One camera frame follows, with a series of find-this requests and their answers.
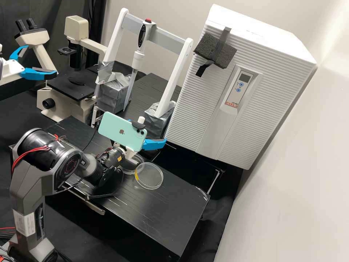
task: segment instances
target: smartphone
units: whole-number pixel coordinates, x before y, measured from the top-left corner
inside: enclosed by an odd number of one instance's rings
[[[128,146],[135,152],[141,151],[147,130],[135,128],[130,121],[127,121],[110,112],[105,112],[98,133],[116,143]]]

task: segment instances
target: petri dish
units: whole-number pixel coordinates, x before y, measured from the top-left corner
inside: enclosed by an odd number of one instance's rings
[[[135,179],[142,187],[154,190],[161,186],[164,181],[164,175],[157,165],[151,162],[144,162],[135,169]]]
[[[135,169],[141,164],[144,163],[143,157],[141,157],[139,154],[134,155],[130,160],[125,159],[123,163],[119,166],[119,168],[124,172],[126,175],[134,175]]]

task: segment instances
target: white cap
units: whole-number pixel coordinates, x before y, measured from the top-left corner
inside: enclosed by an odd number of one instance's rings
[[[144,118],[144,116],[140,116],[139,118],[138,118],[138,123],[140,123],[140,124],[144,124],[144,121],[145,121],[145,118]]]

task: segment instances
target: red label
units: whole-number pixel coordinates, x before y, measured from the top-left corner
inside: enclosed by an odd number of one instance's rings
[[[235,104],[235,103],[230,103],[230,102],[226,101],[225,104],[228,106],[237,108],[237,104]]]

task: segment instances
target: white wall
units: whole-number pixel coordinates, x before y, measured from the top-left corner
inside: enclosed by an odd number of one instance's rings
[[[234,201],[215,262],[349,257],[349,11],[334,3],[327,56]]]
[[[210,7],[212,4],[219,4],[294,33],[309,47],[315,59],[321,60],[326,53],[326,47],[319,48],[317,45],[312,46],[311,43],[322,40],[320,36],[327,30],[325,25],[329,19],[328,14],[336,7],[334,2],[328,0],[108,0],[102,44],[109,43],[118,14],[121,8],[126,7],[133,15],[151,18],[159,27],[171,33],[194,39],[195,47]],[[125,32],[117,60],[131,65],[136,45],[136,35]],[[153,43],[149,43],[145,53],[143,71],[168,79],[177,55]],[[179,79],[180,85],[183,83],[190,60],[191,56]]]

